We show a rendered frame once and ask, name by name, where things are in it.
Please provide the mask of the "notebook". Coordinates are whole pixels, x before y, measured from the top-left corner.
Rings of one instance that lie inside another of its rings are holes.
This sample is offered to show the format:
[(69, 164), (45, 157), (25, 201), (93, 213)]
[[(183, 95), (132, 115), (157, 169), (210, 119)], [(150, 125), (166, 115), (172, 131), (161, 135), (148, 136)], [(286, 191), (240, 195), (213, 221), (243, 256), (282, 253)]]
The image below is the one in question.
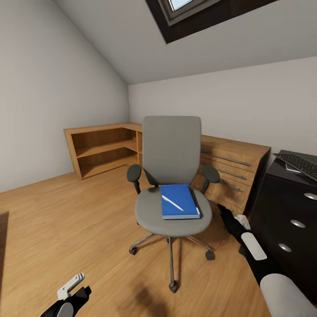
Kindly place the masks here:
[(298, 169), (295, 169), (294, 167), (288, 165), (287, 163), (286, 163), (286, 169), (290, 171), (295, 171), (297, 173), (301, 173)]

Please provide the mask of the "keyboard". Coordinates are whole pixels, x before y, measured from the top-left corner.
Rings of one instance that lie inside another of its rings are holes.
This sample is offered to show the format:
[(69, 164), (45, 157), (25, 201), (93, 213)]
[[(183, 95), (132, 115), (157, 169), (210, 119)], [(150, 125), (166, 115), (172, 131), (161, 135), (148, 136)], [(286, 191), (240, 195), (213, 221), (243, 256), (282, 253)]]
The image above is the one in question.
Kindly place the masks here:
[(297, 154), (273, 153), (273, 155), (317, 182), (317, 163)]

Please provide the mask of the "pen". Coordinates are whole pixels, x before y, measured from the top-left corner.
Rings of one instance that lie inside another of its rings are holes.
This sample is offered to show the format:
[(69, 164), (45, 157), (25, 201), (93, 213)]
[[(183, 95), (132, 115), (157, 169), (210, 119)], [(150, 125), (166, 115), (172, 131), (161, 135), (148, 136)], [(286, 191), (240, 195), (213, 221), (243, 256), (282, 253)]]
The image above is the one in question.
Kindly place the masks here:
[[(164, 197), (162, 195), (162, 198), (164, 198), (166, 201), (170, 202), (171, 204), (173, 204), (175, 207), (177, 207), (179, 210), (182, 210), (178, 205), (176, 205), (175, 203), (173, 203), (172, 201), (170, 201), (168, 198)], [(182, 210), (183, 211), (183, 210)]]

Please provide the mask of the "swivel chair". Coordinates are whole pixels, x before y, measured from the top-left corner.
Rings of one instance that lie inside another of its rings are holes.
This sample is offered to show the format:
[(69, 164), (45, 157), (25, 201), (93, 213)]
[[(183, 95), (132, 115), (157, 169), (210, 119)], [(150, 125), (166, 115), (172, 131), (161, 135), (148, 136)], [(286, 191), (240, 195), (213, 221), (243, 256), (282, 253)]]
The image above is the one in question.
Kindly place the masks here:
[(133, 182), (138, 197), (135, 203), (137, 224), (151, 235), (130, 246), (129, 253), (136, 254), (136, 246), (160, 235), (167, 237), (170, 247), (170, 290), (175, 293), (178, 283), (173, 273), (172, 237), (186, 237), (205, 247), (207, 260), (213, 260), (211, 247), (193, 237), (207, 230), (212, 222), (212, 209), (204, 193), (209, 183), (219, 183), (219, 172), (210, 165), (203, 166), (206, 180), (201, 191), (191, 188), (200, 212), (196, 219), (163, 219), (161, 185), (191, 185), (200, 167), (201, 118), (196, 116), (147, 116), (142, 124), (142, 166), (150, 185), (140, 190), (141, 166), (131, 165), (127, 180)]

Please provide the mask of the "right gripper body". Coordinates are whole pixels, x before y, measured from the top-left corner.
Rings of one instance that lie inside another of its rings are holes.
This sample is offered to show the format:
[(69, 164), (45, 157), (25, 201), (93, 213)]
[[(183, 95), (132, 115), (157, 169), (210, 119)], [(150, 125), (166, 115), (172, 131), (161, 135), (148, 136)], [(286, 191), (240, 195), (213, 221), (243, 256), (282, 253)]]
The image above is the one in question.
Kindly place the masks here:
[(227, 209), (226, 211), (220, 213), (220, 216), (224, 222), (224, 225), (227, 228), (227, 231), (231, 234), (232, 233), (232, 228), (235, 225), (241, 225), (233, 216), (232, 212), (230, 209)]

